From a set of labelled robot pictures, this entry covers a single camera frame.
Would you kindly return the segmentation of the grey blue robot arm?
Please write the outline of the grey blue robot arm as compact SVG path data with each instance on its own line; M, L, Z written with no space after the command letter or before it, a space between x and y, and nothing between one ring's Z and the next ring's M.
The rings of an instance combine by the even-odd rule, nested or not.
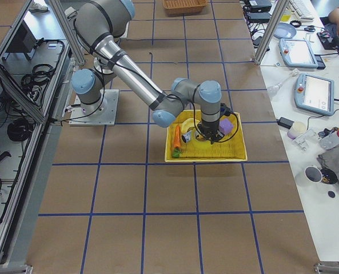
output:
M189 103L199 104L201 122L198 132L211 143L219 142L221 87L214 80L202 83L186 78L177 78L169 95L161 91L153 81L115 42L126 30L127 23L134 18L132 1L89 1L77 13L73 22L78 40L88 52L98 59L98 74L91 70L79 70L76 75L86 82L82 94L91 94L98 86L105 71L119 77L152 110L152 119L163 128L169 127Z

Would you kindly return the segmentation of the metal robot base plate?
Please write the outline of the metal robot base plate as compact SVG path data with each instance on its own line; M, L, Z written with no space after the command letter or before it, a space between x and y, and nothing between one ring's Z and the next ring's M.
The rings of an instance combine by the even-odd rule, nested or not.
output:
M101 89L101 98L92 105L81 103L79 97L75 96L74 104L78 107L72 108L69 125L71 126L114 126L117 114L119 90Z

